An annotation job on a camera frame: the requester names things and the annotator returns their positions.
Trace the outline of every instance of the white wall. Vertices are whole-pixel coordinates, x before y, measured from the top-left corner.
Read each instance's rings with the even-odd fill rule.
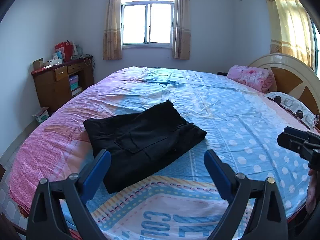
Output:
[[[96,60],[95,82],[129,66],[165,67],[217,73],[233,64],[233,0],[191,0],[190,60],[172,59],[170,49],[123,49],[122,60],[103,60],[102,44],[108,0],[76,0],[74,34],[84,53]]]
[[[0,156],[40,107],[32,62],[70,36],[73,0],[16,0],[0,23]]]
[[[234,65],[249,65],[270,52],[270,20],[266,0],[233,0]]]

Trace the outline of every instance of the wooden headboard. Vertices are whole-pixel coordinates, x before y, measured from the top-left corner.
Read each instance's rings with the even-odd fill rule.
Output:
[[[251,67],[270,69],[276,84],[270,92],[286,93],[305,104],[313,114],[320,114],[320,79],[315,72],[295,57],[268,54],[255,60]]]

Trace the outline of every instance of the drawer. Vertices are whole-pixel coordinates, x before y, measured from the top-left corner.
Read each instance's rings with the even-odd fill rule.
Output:
[[[55,74],[56,74],[56,80],[57,81],[67,77],[68,76],[67,66],[63,66],[63,67],[57,68],[55,70]]]
[[[71,66],[68,66],[68,73],[71,74],[73,72],[79,71],[80,69],[83,69],[83,63],[79,63],[79,64],[74,64]]]

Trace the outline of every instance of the curtain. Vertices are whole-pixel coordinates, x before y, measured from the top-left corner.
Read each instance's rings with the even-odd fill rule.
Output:
[[[311,19],[299,0],[267,0],[270,53],[291,55],[315,69],[315,40]]]
[[[173,58],[190,59],[189,0],[174,0],[172,40]]]
[[[103,33],[103,59],[121,59],[121,0],[109,0]]]

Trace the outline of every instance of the red bag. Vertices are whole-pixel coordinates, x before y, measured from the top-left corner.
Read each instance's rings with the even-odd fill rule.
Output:
[[[71,56],[73,55],[73,46],[69,41],[59,43],[56,45],[56,52],[61,51],[63,61],[70,61]]]

